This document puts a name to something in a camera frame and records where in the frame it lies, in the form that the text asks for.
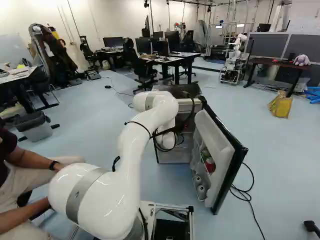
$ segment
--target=wristwatch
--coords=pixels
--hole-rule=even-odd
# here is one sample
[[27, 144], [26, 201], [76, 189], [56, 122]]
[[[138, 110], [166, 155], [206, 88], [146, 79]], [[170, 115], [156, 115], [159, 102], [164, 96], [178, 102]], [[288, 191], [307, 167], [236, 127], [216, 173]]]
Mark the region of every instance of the wristwatch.
[[55, 164], [59, 164], [59, 162], [58, 161], [52, 161], [52, 163], [50, 164], [50, 166], [49, 166], [49, 169], [51, 170], [51, 171], [55, 171], [55, 169], [54, 169], [54, 165]]

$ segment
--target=fridge door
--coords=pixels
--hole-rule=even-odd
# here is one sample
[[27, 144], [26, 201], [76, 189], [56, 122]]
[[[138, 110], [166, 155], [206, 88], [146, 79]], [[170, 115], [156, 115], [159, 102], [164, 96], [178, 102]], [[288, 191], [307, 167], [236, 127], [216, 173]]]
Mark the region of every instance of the fridge door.
[[248, 149], [232, 135], [206, 102], [203, 106], [194, 118], [196, 130], [190, 167], [194, 178], [202, 179], [202, 182], [194, 179], [199, 199], [202, 200], [201, 185], [206, 190], [205, 206], [216, 215]]

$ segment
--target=gray bin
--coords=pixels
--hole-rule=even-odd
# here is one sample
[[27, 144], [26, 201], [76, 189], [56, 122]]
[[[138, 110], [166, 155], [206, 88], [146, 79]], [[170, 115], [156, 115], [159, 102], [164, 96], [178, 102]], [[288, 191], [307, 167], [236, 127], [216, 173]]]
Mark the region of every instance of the gray bin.
[[16, 120], [15, 127], [23, 133], [30, 141], [37, 142], [41, 139], [50, 137], [53, 134], [50, 119], [42, 111], [37, 111]]

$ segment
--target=white wall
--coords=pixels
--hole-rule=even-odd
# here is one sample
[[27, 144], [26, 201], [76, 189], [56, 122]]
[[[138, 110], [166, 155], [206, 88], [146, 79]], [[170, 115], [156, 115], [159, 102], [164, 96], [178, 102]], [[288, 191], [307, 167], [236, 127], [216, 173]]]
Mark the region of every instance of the white wall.
[[320, 1], [292, 0], [288, 32], [320, 35]]
[[[274, 11], [279, 1], [280, 0], [276, 0], [274, 3], [270, 21], [273, 19]], [[149, 14], [149, 9], [144, 8], [143, 0], [69, 0], [69, 2], [79, 33], [80, 35], [87, 36], [88, 43], [92, 50], [104, 46], [103, 37], [123, 36], [135, 39], [141, 36], [141, 29], [144, 28], [146, 16]], [[271, 2], [272, 0], [259, 0], [255, 19], [256, 23], [253, 26], [254, 30], [259, 23], [266, 23], [268, 21]], [[305, 15], [309, 15], [310, 12], [314, 13], [316, 9], [315, 5], [317, 5], [320, 0], [295, 0], [294, 2], [300, 5], [296, 5], [296, 8], [292, 11], [294, 14], [291, 14], [291, 21], [294, 16], [300, 15], [299, 9], [306, 9], [305, 6], [302, 7], [306, 2], [309, 3], [306, 4], [309, 10], [303, 11], [306, 12]], [[79, 50], [80, 40], [67, 0], [0, 0], [0, 4], [0, 35], [20, 33], [25, 45], [30, 42], [28, 27], [32, 23], [43, 25], [50, 23], [51, 26], [56, 28], [61, 38], [65, 39], [67, 43], [70, 41], [58, 12], [57, 6], [59, 6], [65, 14], [63, 19], [67, 23], [67, 27], [71, 30], [69, 34], [71, 41], [77, 43], [77, 45], [73, 46], [67, 45], [68, 53], [78, 66], [86, 67], [88, 63]], [[186, 3], [184, 6], [183, 2], [173, 1], [170, 1], [169, 4], [170, 29], [173, 30], [174, 23], [180, 23], [182, 19], [186, 23], [187, 29], [193, 29], [196, 23], [196, 5]], [[248, 22], [253, 21], [252, 18], [256, 11], [256, 4], [257, 0], [249, 0]], [[244, 22], [246, 3], [237, 3], [236, 9], [236, 20]], [[214, 10], [213, 7], [210, 19], [211, 23], [214, 18]], [[218, 23], [219, 20], [227, 21], [227, 11], [228, 5], [217, 6], [214, 18], [215, 23]], [[152, 12], [154, 30], [159, 31], [161, 28], [162, 31], [165, 31], [169, 27], [168, 5], [166, 5], [166, 0], [152, 0]], [[204, 20], [204, 18], [208, 23], [209, 14], [207, 13], [207, 8], [200, 6], [198, 19]], [[297, 18], [296, 21], [292, 22], [295, 23], [294, 26], [297, 26], [301, 20]]]

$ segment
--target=pink plush toy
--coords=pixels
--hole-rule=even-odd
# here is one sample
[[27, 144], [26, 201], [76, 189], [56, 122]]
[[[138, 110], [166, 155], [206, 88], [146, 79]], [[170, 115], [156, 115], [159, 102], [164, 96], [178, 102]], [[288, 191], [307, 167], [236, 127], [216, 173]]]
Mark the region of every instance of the pink plush toy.
[[295, 58], [293, 61], [295, 65], [304, 66], [304, 65], [311, 65], [311, 62], [309, 60], [309, 57], [307, 55], [299, 55]]

